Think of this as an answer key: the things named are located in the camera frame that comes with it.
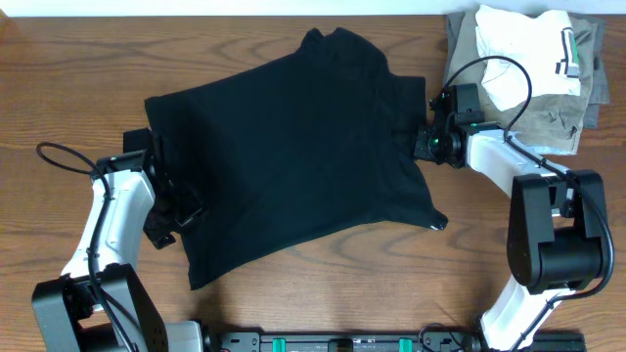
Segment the wooden table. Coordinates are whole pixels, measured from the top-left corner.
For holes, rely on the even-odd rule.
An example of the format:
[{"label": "wooden table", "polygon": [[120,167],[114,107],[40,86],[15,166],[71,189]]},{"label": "wooden table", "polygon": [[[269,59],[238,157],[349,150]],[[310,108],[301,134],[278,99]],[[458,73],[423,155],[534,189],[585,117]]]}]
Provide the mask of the wooden table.
[{"label": "wooden table", "polygon": [[[604,177],[617,248],[613,281],[597,297],[560,306],[544,327],[582,330],[593,351],[626,349],[626,18],[608,17],[604,63],[612,104],[583,133],[578,156],[555,157]],[[40,141],[92,159],[121,153],[122,132],[148,125],[144,99],[215,81],[293,52],[305,32],[344,26],[371,40],[396,74],[441,86],[443,17],[20,19],[0,40],[0,345],[44,348],[30,306],[36,283],[56,279],[91,207],[87,178],[38,159]],[[420,163],[446,231],[364,225],[297,245],[190,291],[178,242],[144,238],[139,277],[167,321],[287,330],[469,327],[510,271],[509,200],[485,177]],[[102,315],[93,324],[104,321]]]}]

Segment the cable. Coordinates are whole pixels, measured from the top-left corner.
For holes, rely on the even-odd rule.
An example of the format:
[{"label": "cable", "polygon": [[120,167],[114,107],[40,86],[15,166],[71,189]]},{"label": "cable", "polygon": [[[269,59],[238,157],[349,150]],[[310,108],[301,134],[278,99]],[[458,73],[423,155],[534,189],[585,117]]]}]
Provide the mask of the cable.
[{"label": "cable", "polygon": [[603,278],[598,283],[598,285],[595,286],[594,288],[591,288],[591,289],[589,289],[587,291],[584,291],[584,292],[574,293],[574,294],[567,295],[567,296],[556,296],[556,297],[553,297],[553,298],[549,299],[548,301],[546,301],[546,305],[541,310],[539,315],[533,320],[533,322],[530,324],[528,329],[526,329],[520,335],[520,337],[517,339],[517,341],[515,342],[515,344],[511,348],[510,352],[515,352],[517,350],[517,348],[519,347],[519,345],[521,344],[521,342],[524,339],[526,339],[526,337],[535,328],[537,328],[537,326],[543,320],[543,318],[546,316],[546,314],[549,311],[555,309],[554,305],[555,305],[556,302],[564,301],[564,300],[581,299],[581,298],[590,297],[590,296],[592,296],[594,294],[597,294],[598,292],[602,291],[606,287],[606,285],[610,281],[611,276],[613,275],[613,269],[614,269],[614,266],[615,266],[615,250],[614,250],[614,247],[613,247],[613,237],[612,237],[612,235],[610,233],[610,229],[608,227],[608,222],[607,222],[606,218],[603,216],[603,214],[600,211],[600,208],[598,207],[596,202],[576,182],[576,180],[575,180],[574,176],[571,174],[571,172],[568,171],[566,174],[561,172],[560,170],[558,170],[555,167],[553,167],[552,165],[550,165],[544,158],[543,159],[539,159],[535,155],[527,152],[524,148],[522,148],[518,144],[514,143],[513,142],[513,138],[511,136],[509,136],[509,132],[511,131],[511,128],[517,122],[519,117],[524,113],[524,111],[528,107],[528,104],[530,104],[530,99],[532,98],[532,83],[530,82],[530,76],[528,75],[528,72],[526,71],[526,69],[524,69],[524,67],[522,65],[520,65],[517,61],[515,61],[515,60],[513,60],[511,58],[507,58],[507,57],[503,57],[503,56],[497,56],[497,55],[496,56],[487,56],[487,57],[484,57],[484,58],[476,59],[474,61],[471,61],[471,62],[465,64],[463,67],[461,67],[459,70],[457,70],[452,75],[452,77],[450,77],[450,79],[448,79],[446,84],[443,86],[443,89],[441,90],[441,93],[443,93],[443,90],[445,88],[447,88],[450,85],[450,83],[452,83],[452,81],[454,81],[454,79],[463,70],[465,70],[466,68],[468,68],[468,67],[470,67],[470,66],[472,66],[474,64],[477,64],[477,63],[480,63],[480,62],[483,62],[483,61],[487,61],[487,60],[492,60],[492,59],[504,60],[504,61],[510,62],[511,64],[517,66],[521,70],[521,72],[524,74],[524,77],[526,78],[526,83],[528,84],[528,95],[526,96],[526,101],[524,102],[524,104],[521,107],[521,109],[519,110],[519,112],[515,115],[515,117],[511,120],[511,122],[509,122],[507,127],[504,129],[504,140],[505,140],[505,142],[507,144],[509,144],[517,152],[519,152],[520,154],[523,154],[524,156],[529,158],[531,161],[535,162],[537,165],[541,165],[541,166],[545,167],[547,170],[555,173],[559,178],[561,178],[561,180],[563,180],[567,184],[567,186],[569,186],[571,189],[573,189],[576,192],[576,194],[579,197],[582,198],[582,201],[586,202],[587,205],[589,205],[592,208],[593,212],[596,214],[596,217],[600,221],[601,227],[603,228],[604,239],[606,240],[606,248],[607,248],[607,252],[608,252],[607,259],[606,259],[607,260],[606,274],[603,276]]},{"label": "cable", "polygon": [[461,342],[459,342],[459,340],[457,339],[457,337],[455,337],[455,336],[452,334],[452,332],[450,331],[450,329],[448,329],[448,327],[444,326],[444,325],[443,325],[443,324],[441,324],[441,323],[430,323],[430,324],[427,324],[425,327],[423,327],[423,328],[420,330],[420,333],[418,333],[418,342],[419,342],[419,343],[421,343],[422,345],[424,345],[424,343],[422,342],[422,335],[424,334],[424,332],[425,332],[426,330],[428,330],[429,328],[432,328],[432,327],[440,327],[440,328],[443,328],[446,332],[448,332],[448,334],[450,335],[450,337],[452,337],[452,340],[454,341],[454,343],[456,343],[456,344],[457,344],[457,346],[459,346],[459,347],[463,348],[463,345],[461,344]]},{"label": "cable", "polygon": [[103,222],[105,220],[105,215],[107,214],[107,210],[109,209],[109,204],[111,203],[111,188],[109,186],[109,182],[105,178],[105,175],[102,173],[102,171],[100,171],[100,169],[96,166],[96,164],[94,164],[90,159],[88,159],[83,154],[71,148],[58,145],[56,143],[41,142],[37,145],[35,149],[37,151],[37,154],[49,164],[52,164],[54,166],[62,168],[63,170],[67,170],[71,172],[87,174],[87,175],[91,174],[91,172],[89,171],[69,167],[69,166],[60,164],[52,160],[41,151],[44,147],[57,149],[57,150],[60,150],[60,151],[63,151],[63,152],[66,152],[66,153],[69,153],[78,157],[79,159],[81,159],[87,165],[91,167],[93,172],[96,173],[96,175],[102,181],[105,187],[104,203],[103,203],[102,209],[100,210],[100,214],[98,215],[98,220],[96,221],[96,226],[94,227],[94,233],[91,236],[89,248],[87,248],[87,268],[89,270],[89,283],[91,284],[91,287],[93,288],[93,291],[96,294],[96,298],[98,299],[98,302],[102,306],[102,309],[105,311],[105,313],[107,313],[109,320],[111,320],[113,328],[116,329],[117,332],[119,333],[121,340],[124,343],[124,346],[126,347],[126,350],[129,352],[134,352],[135,351],[135,348],[133,347],[134,344],[130,341],[128,334],[124,330],[124,327],[121,325],[121,323],[117,319],[117,316],[111,309],[111,306],[109,305],[108,301],[105,299],[104,291],[102,290],[102,288],[100,287],[100,283],[98,283],[98,280],[96,279],[96,272],[94,269],[94,266],[95,266],[94,261],[96,260],[96,257],[98,256],[98,240],[100,238],[100,232],[102,229]]}]

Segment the wall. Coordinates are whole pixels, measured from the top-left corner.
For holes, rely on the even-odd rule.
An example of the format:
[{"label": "wall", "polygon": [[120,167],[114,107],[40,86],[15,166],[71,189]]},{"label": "wall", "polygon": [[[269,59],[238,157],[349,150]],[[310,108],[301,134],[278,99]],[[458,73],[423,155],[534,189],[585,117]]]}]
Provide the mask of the wall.
[{"label": "wall", "polygon": [[0,0],[0,9],[10,17],[433,15],[478,3],[526,14],[548,7],[587,14],[626,13],[624,0]]}]

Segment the white towel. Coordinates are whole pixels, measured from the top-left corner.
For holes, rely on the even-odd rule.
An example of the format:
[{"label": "white towel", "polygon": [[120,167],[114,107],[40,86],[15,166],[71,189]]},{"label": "white towel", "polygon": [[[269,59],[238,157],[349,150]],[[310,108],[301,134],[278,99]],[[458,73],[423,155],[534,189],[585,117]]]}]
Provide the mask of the white towel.
[{"label": "white towel", "polygon": [[[580,95],[578,54],[567,12],[552,10],[531,19],[481,5],[476,23],[478,55],[501,55],[520,63],[530,75],[533,97]],[[514,108],[528,95],[521,70],[504,60],[487,61],[482,86],[499,110]]]}]

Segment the black cloth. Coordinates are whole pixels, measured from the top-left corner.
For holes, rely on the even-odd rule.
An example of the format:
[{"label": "black cloth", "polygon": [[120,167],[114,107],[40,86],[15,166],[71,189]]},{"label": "black cloth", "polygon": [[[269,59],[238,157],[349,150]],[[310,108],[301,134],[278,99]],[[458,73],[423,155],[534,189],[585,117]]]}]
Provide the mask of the black cloth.
[{"label": "black cloth", "polygon": [[312,29],[293,54],[149,98],[171,177],[209,213],[182,234],[192,289],[279,249],[391,220],[443,229],[411,154],[425,80],[389,72],[373,44]]}]

